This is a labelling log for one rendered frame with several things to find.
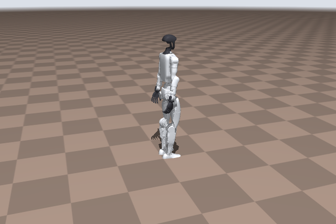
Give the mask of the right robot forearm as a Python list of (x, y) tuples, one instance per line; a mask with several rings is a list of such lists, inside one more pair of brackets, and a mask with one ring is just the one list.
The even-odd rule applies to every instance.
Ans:
[(175, 100), (176, 87), (177, 87), (178, 82), (179, 82), (179, 78), (178, 77), (174, 77), (173, 81), (172, 81), (172, 84), (170, 84), (171, 89), (170, 89), (170, 95), (169, 96), (172, 96), (172, 100), (171, 101)]

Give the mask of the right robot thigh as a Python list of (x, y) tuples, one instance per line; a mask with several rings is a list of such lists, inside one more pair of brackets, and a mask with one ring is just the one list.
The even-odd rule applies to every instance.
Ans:
[[(168, 100), (169, 100), (169, 94), (167, 96), (167, 103), (169, 103)], [(178, 126), (180, 115), (181, 115), (181, 107), (180, 107), (180, 102), (179, 102), (178, 97), (175, 97), (175, 100), (173, 102), (173, 109), (171, 110), (170, 114), (171, 114), (172, 123), (169, 123), (166, 125), (165, 127), (166, 131), (169, 126), (174, 126), (175, 130)]]

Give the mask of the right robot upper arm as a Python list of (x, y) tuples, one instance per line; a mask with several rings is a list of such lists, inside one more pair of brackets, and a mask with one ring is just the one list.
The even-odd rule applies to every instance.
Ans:
[(178, 57), (176, 56), (170, 56), (170, 64), (171, 64), (171, 81), (173, 81), (173, 78), (174, 77), (177, 77), (176, 76), (176, 73), (177, 73), (177, 66), (178, 66)]

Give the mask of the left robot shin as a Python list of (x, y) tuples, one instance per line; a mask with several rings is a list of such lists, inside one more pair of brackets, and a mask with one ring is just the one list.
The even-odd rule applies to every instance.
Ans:
[[(160, 123), (160, 121), (159, 121), (159, 123)], [(166, 145), (167, 145), (167, 143), (166, 143), (166, 132), (167, 131), (166, 131), (166, 128), (162, 127), (162, 126), (159, 127), (159, 131), (160, 131), (160, 138), (161, 138), (161, 141), (162, 141), (162, 148), (165, 150), (165, 149), (167, 149), (166, 148)]]

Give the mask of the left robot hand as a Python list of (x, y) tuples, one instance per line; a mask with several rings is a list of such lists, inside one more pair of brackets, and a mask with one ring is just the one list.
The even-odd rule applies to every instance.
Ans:
[[(152, 99), (151, 99), (151, 101), (154, 103), (154, 101), (155, 101), (155, 103), (157, 102), (158, 103), (158, 97), (159, 97), (159, 92), (160, 92), (160, 90), (156, 90), (156, 87), (157, 86), (155, 86), (155, 92), (153, 93), (153, 95), (152, 95)], [(155, 99), (155, 100), (154, 100)], [(159, 97), (159, 99), (160, 99), (160, 97)], [(161, 99), (160, 99), (161, 100)]]

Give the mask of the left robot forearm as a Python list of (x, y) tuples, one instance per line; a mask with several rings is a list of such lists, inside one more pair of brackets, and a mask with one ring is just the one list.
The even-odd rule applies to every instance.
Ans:
[(159, 72), (157, 73), (157, 83), (156, 83), (156, 90), (160, 90), (161, 86), (162, 86), (162, 80), (161, 80), (161, 75), (159, 74)]

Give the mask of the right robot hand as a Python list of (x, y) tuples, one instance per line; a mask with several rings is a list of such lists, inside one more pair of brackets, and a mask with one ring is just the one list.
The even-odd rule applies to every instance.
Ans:
[(168, 103), (167, 108), (165, 109), (165, 111), (163, 111), (163, 113), (168, 114), (173, 109), (173, 102), (174, 101), (171, 101), (171, 100), (172, 100), (172, 96), (169, 96), (169, 100), (168, 100), (169, 103)]

